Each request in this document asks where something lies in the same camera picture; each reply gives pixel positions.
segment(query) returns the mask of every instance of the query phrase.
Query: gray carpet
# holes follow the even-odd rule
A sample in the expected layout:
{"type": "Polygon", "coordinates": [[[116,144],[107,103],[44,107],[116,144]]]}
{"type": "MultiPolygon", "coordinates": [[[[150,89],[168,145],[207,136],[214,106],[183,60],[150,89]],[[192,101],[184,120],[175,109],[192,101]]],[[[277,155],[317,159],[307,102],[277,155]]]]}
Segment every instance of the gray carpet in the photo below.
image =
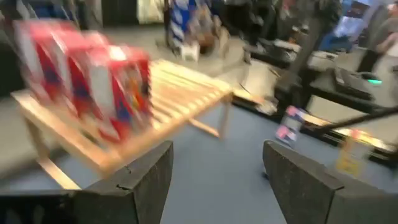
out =
{"type": "MultiPolygon", "coordinates": [[[[220,110],[201,120],[216,123],[220,110]]],[[[272,189],[262,177],[262,143],[273,139],[275,123],[238,108],[230,114],[228,132],[219,141],[187,126],[173,136],[174,169],[163,224],[176,223],[285,223],[272,189]]],[[[331,167],[337,150],[301,135],[295,150],[331,167]]],[[[86,187],[97,177],[71,157],[57,164],[78,185],[86,187]]],[[[390,192],[398,192],[398,179],[370,162],[361,179],[390,192]]],[[[3,180],[1,190],[59,189],[40,169],[3,180]]]]}

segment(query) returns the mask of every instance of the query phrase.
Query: small box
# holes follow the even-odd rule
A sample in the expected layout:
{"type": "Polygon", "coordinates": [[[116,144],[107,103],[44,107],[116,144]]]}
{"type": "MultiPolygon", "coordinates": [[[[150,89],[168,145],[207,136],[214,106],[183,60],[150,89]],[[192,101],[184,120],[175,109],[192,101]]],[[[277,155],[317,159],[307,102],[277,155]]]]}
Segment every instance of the small box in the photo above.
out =
{"type": "Polygon", "coordinates": [[[91,107],[87,54],[94,48],[108,45],[108,40],[95,32],[85,35],[72,32],[56,36],[55,41],[54,54],[64,102],[75,116],[81,118],[91,107]]]}
{"type": "Polygon", "coordinates": [[[90,89],[101,135],[120,142],[150,126],[149,56],[109,46],[90,52],[90,89]]]}
{"type": "Polygon", "coordinates": [[[16,41],[22,54],[21,72],[40,102],[55,101],[60,79],[55,69],[52,48],[54,36],[73,32],[68,22],[27,21],[16,23],[16,41]]]}

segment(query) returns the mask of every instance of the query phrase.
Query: cardboard box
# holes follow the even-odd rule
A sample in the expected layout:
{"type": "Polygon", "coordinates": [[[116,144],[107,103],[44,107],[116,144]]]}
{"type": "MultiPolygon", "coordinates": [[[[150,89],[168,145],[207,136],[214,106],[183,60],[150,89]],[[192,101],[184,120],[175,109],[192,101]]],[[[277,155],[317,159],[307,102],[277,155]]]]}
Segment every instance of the cardboard box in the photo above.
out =
{"type": "Polygon", "coordinates": [[[55,69],[52,49],[54,36],[76,32],[69,22],[53,20],[16,23],[16,41],[21,51],[21,72],[40,102],[55,101],[60,93],[60,79],[55,69]]]}
{"type": "Polygon", "coordinates": [[[150,126],[149,56],[139,49],[110,45],[90,52],[90,89],[101,135],[125,140],[150,126]]]}
{"type": "Polygon", "coordinates": [[[62,81],[62,95],[69,110],[81,118],[91,108],[90,88],[87,74],[88,52],[105,47],[108,40],[102,34],[65,32],[55,38],[54,48],[57,71],[62,81]]]}

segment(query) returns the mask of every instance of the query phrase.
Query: wooden slat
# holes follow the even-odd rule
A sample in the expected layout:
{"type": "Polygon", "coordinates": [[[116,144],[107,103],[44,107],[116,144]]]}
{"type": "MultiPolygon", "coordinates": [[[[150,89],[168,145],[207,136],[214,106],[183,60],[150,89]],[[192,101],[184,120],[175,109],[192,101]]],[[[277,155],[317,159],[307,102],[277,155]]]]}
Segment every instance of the wooden slat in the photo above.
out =
{"type": "Polygon", "coordinates": [[[194,125],[195,127],[199,128],[199,129],[201,129],[203,131],[206,131],[209,134],[212,134],[212,135],[214,135],[214,136],[216,136],[218,138],[220,137],[220,135],[218,134],[218,131],[216,129],[214,129],[214,128],[208,126],[208,125],[205,125],[202,122],[199,122],[199,121],[197,121],[195,119],[190,119],[189,122],[192,125],[194,125]]]}
{"type": "Polygon", "coordinates": [[[167,105],[168,107],[173,108],[181,113],[189,113],[189,109],[186,108],[185,106],[182,106],[182,105],[176,103],[175,101],[163,98],[156,93],[152,93],[152,99],[160,101],[160,102],[164,103],[165,105],[167,105]]]}
{"type": "Polygon", "coordinates": [[[74,183],[61,169],[57,167],[50,159],[41,158],[37,162],[57,183],[65,190],[80,190],[81,188],[74,183]]]}

